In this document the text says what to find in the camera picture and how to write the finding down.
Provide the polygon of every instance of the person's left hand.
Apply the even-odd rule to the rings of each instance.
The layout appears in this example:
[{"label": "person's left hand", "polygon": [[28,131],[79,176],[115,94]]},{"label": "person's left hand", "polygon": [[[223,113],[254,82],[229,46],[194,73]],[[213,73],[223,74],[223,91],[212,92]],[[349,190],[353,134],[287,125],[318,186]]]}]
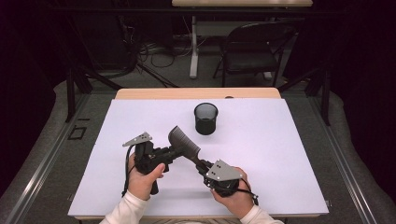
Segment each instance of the person's left hand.
[{"label": "person's left hand", "polygon": [[[129,169],[134,167],[134,154],[129,158]],[[165,164],[159,164],[151,173],[148,175],[143,175],[137,171],[134,167],[129,174],[129,185],[128,191],[132,193],[135,197],[147,201],[149,199],[149,193],[151,192],[152,183],[154,183],[157,178],[163,177],[163,170],[165,169]]]}]

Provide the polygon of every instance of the chair seat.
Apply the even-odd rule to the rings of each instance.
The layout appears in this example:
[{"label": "chair seat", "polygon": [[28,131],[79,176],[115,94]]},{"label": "chair seat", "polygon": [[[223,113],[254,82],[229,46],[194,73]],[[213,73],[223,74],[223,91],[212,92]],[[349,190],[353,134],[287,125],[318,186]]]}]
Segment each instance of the chair seat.
[{"label": "chair seat", "polygon": [[273,72],[278,67],[271,52],[229,52],[224,65],[229,74]]}]

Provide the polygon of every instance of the white table surface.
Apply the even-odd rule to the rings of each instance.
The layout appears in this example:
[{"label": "white table surface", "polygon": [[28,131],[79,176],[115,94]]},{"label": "white table surface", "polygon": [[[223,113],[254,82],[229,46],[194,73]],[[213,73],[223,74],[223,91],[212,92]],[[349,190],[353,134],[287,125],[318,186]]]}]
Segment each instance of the white table surface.
[{"label": "white table surface", "polygon": [[[217,106],[216,131],[194,129],[193,109]],[[148,132],[155,147],[169,147],[175,127],[201,148],[200,159],[222,159],[242,167],[272,216],[318,216],[328,208],[283,99],[113,100],[96,140],[85,174],[70,207],[72,217],[102,217],[120,201],[127,147],[122,144]],[[158,180],[145,217],[230,217],[203,184],[195,165],[184,158],[169,165]]]}]

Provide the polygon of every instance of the white sleeve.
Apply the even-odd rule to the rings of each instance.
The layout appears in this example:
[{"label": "white sleeve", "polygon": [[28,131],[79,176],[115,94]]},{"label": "white sleeve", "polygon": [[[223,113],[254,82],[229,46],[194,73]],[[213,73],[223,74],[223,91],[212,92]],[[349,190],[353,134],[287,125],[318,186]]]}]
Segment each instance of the white sleeve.
[{"label": "white sleeve", "polygon": [[259,206],[254,205],[250,211],[241,219],[242,224],[283,224],[279,220],[274,220],[267,212]]},{"label": "white sleeve", "polygon": [[138,199],[127,191],[120,203],[106,215],[101,224],[138,224],[148,204],[149,201]]}]

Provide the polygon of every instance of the table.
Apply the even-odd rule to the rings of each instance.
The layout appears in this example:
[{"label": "table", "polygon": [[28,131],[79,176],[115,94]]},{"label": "table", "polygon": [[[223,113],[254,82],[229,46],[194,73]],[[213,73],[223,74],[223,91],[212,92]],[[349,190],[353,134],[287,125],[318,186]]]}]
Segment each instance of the table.
[{"label": "table", "polygon": [[[312,0],[173,0],[174,7],[311,7]],[[197,78],[198,69],[198,35],[227,35],[238,25],[247,22],[205,22],[204,29],[197,30],[198,21],[192,16],[191,35],[192,35],[192,55],[190,78]]]},{"label": "table", "polygon": [[[192,111],[201,102],[219,109],[218,128],[209,136],[194,130]],[[120,201],[126,153],[121,145],[147,131],[155,147],[168,147],[167,135],[176,124],[201,148],[200,159],[222,159],[243,167],[261,207],[270,215],[314,217],[329,212],[277,89],[201,88],[120,90],[107,112],[68,215],[103,218]],[[160,193],[151,197],[144,218],[232,216],[213,200],[191,161],[178,158],[169,168],[159,180]],[[99,203],[91,203],[98,198]]]}]

